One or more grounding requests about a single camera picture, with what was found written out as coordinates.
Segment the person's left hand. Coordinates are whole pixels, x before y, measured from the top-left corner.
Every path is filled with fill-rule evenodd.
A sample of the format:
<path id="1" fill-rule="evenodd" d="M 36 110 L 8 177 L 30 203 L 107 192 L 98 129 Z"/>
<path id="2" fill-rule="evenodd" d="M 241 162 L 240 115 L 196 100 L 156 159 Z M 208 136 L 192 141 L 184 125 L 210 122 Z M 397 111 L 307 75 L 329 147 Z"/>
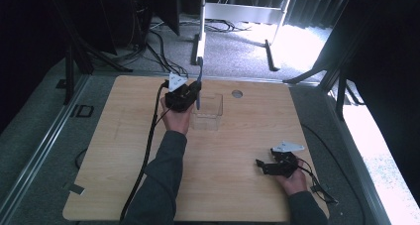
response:
<path id="1" fill-rule="evenodd" d="M 190 115 L 193 106 L 190 105 L 183 112 L 176 112 L 166 107 L 164 97 L 160 100 L 160 103 L 162 108 L 161 119 L 165 128 L 168 131 L 174 131 L 186 135 L 189 129 Z"/>

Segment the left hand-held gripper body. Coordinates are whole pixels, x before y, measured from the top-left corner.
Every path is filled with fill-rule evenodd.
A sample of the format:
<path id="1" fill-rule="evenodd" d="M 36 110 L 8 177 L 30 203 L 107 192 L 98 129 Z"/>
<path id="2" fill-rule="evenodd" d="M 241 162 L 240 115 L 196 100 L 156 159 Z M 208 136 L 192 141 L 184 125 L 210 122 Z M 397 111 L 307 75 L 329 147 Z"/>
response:
<path id="1" fill-rule="evenodd" d="M 180 76 L 176 73 L 171 72 L 168 77 L 168 93 L 165 95 L 165 105 L 167 108 L 176 111 L 183 112 L 193 103 L 189 102 L 189 94 L 191 90 L 187 85 L 188 78 L 186 76 Z"/>

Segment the grey tape piece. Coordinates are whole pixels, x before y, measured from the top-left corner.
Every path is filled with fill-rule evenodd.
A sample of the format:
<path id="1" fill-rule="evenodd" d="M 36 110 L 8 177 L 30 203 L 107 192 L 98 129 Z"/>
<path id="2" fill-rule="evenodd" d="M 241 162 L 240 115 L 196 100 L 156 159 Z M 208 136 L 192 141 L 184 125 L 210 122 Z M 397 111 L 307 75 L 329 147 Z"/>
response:
<path id="1" fill-rule="evenodd" d="M 82 195 L 84 192 L 84 188 L 82 186 L 70 182 L 66 182 L 62 188 L 78 195 Z"/>

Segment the person's right hand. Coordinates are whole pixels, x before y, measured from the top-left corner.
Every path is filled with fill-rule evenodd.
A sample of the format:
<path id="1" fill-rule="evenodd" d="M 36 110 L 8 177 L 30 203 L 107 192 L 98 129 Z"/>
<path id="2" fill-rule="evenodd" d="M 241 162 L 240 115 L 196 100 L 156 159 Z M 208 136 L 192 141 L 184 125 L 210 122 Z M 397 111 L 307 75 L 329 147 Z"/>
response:
<path id="1" fill-rule="evenodd" d="M 301 169 L 302 166 L 303 161 L 298 161 L 298 168 L 290 177 L 282 175 L 274 177 L 288 196 L 307 190 L 306 176 Z"/>

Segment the white desk frame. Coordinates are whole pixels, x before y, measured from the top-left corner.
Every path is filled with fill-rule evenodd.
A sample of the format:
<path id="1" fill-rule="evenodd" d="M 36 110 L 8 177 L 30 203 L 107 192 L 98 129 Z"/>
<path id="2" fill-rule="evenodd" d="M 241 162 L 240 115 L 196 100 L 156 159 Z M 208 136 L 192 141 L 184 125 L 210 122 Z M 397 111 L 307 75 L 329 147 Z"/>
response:
<path id="1" fill-rule="evenodd" d="M 268 67 L 271 71 L 278 71 L 278 67 L 274 65 L 274 60 L 270 46 L 275 41 L 278 30 L 283 26 L 290 0 L 284 0 L 279 7 L 261 7 L 261 6 L 247 6 L 236 4 L 222 4 L 211 3 L 207 0 L 200 2 L 200 19 L 199 19 L 199 33 L 197 40 L 197 50 L 194 57 L 194 62 L 202 66 L 205 44 L 206 32 L 205 22 L 207 20 L 223 20 L 230 22 L 248 22 L 259 23 L 267 25 L 276 25 L 275 32 L 271 41 L 264 41 L 264 48 L 267 55 Z"/>

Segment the blue toothbrush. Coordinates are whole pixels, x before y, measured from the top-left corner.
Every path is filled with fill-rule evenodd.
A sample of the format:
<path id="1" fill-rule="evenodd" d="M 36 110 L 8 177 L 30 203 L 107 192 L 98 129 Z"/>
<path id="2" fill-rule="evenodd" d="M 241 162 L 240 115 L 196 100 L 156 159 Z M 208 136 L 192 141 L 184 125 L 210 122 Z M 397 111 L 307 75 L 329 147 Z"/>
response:
<path id="1" fill-rule="evenodd" d="M 202 56 L 199 56 L 197 58 L 197 62 L 198 62 L 198 65 L 199 65 L 199 74 L 198 74 L 197 80 L 202 82 L 202 75 L 203 75 L 203 57 Z M 201 107 L 201 102 L 200 102 L 200 93 L 199 93 L 199 97 L 196 100 L 196 109 L 197 110 L 200 110 L 200 107 Z"/>

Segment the clear plastic cup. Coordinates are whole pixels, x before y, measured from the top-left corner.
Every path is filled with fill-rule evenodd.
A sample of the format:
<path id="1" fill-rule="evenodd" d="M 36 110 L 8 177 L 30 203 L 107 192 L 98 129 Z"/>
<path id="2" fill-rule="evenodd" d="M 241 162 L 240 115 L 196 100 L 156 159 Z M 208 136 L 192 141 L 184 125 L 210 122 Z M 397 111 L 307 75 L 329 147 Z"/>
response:
<path id="1" fill-rule="evenodd" d="M 194 130 L 217 131 L 223 115 L 223 95 L 202 92 L 192 111 L 191 127 Z"/>

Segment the aluminium floor rail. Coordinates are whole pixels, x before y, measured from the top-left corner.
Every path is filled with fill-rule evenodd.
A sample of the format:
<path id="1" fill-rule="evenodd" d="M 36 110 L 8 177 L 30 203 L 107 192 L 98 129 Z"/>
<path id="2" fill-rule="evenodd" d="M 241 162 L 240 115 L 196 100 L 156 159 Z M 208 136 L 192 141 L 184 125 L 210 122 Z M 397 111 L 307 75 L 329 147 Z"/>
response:
<path id="1" fill-rule="evenodd" d="M 52 125 L 43 136 L 43 139 L 38 144 L 29 161 L 22 169 L 10 192 L 3 200 L 2 204 L 0 205 L 0 225 L 9 224 L 9 221 L 13 217 L 16 209 L 19 207 L 34 178 L 37 176 L 38 171 L 49 155 L 55 140 L 59 136 L 71 112 L 75 108 L 75 105 L 89 78 L 90 76 L 87 74 L 80 76 L 75 86 L 73 96 L 70 98 L 66 105 L 63 105 L 60 108 L 60 111 L 54 118 Z"/>

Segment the black metal stand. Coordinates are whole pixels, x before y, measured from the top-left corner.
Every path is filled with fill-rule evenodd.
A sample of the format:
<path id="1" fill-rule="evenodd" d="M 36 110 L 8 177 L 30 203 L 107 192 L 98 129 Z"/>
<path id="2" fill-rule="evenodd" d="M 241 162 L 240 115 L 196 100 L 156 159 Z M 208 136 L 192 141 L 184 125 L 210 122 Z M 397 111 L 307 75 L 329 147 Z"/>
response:
<path id="1" fill-rule="evenodd" d="M 68 105 L 75 95 L 74 66 L 77 65 L 83 75 L 90 75 L 94 71 L 94 66 L 91 62 L 89 54 L 97 56 L 100 60 L 107 63 L 117 71 L 132 72 L 131 69 L 121 66 L 109 57 L 100 53 L 80 37 L 63 0 L 50 1 L 52 3 L 52 7 L 56 11 L 55 17 L 66 42 L 64 105 Z"/>
<path id="2" fill-rule="evenodd" d="M 365 6 L 361 1 L 350 0 L 313 67 L 296 77 L 284 80 L 284 83 L 297 84 L 325 70 L 326 74 L 323 76 L 319 87 L 323 91 L 328 91 L 332 89 L 336 82 L 339 83 L 335 113 L 340 120 L 344 120 L 346 71 L 349 60 L 353 57 L 361 39 L 361 32 L 366 19 Z"/>

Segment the black floor bracket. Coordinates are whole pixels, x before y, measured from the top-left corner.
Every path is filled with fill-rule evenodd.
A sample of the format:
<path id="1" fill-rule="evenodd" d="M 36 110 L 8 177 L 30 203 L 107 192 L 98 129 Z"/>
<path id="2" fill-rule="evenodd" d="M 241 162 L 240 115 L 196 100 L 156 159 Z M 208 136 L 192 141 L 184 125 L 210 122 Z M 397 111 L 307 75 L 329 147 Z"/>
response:
<path id="1" fill-rule="evenodd" d="M 90 118 L 94 112 L 94 107 L 91 105 L 76 104 L 70 113 L 71 117 L 76 118 Z"/>

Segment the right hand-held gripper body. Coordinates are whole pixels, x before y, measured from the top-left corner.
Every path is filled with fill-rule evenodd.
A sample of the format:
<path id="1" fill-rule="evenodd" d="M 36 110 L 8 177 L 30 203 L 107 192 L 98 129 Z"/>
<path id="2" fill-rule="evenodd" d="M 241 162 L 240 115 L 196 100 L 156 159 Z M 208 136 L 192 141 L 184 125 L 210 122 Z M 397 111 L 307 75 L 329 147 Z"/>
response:
<path id="1" fill-rule="evenodd" d="M 275 164 L 274 175 L 290 177 L 297 170 L 297 157 L 294 152 L 303 151 L 304 147 L 299 144 L 282 141 L 279 145 L 270 149 Z"/>

